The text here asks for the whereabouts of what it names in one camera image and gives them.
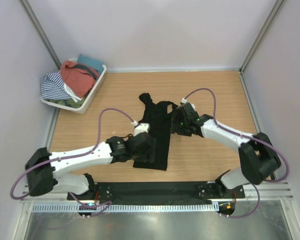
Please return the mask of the black tank top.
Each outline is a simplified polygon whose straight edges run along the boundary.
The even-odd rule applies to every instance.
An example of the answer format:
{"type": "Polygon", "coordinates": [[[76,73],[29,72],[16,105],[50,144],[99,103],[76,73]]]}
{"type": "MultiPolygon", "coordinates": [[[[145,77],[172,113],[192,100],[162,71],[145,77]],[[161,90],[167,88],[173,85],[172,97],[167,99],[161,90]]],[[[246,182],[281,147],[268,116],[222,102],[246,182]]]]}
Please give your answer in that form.
{"type": "Polygon", "coordinates": [[[144,103],[145,110],[140,123],[150,125],[149,135],[155,139],[154,161],[135,162],[134,168],[166,171],[171,138],[172,117],[177,105],[172,101],[154,103],[149,93],[142,93],[139,100],[144,103]]]}

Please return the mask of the red tank top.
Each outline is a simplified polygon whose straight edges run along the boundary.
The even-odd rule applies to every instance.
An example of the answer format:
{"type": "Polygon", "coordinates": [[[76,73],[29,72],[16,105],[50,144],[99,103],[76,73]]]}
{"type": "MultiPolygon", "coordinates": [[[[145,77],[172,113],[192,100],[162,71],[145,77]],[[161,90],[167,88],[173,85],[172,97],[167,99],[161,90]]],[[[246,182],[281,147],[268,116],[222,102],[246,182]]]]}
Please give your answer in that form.
{"type": "Polygon", "coordinates": [[[60,75],[64,83],[80,98],[94,87],[100,77],[95,69],[70,60],[61,65],[60,75]]]}

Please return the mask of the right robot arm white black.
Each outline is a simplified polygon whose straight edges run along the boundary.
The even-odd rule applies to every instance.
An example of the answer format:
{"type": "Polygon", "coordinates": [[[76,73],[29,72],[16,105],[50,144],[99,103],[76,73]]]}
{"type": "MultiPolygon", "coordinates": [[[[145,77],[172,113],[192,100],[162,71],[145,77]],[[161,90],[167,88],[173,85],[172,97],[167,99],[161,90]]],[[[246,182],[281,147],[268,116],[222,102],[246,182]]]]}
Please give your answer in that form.
{"type": "Polygon", "coordinates": [[[179,105],[172,114],[170,133],[212,139],[238,154],[240,166],[215,180],[215,192],[221,198],[227,198],[238,186],[259,185],[282,165],[266,134],[242,132],[208,114],[199,115],[189,102],[179,105]]]}

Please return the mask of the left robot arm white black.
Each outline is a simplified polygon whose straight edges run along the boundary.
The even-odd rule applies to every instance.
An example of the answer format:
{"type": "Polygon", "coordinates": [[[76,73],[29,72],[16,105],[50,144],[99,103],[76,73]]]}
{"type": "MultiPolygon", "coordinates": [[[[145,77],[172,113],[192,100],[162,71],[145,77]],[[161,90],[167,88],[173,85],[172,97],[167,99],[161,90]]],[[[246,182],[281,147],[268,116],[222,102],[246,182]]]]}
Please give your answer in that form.
{"type": "Polygon", "coordinates": [[[98,146],[71,151],[49,153],[46,147],[39,148],[25,165],[29,195],[38,197],[55,190],[91,200],[96,194],[92,177],[73,175],[72,171],[129,160],[152,163],[155,147],[156,139],[141,132],[128,139],[112,136],[98,146]]]}

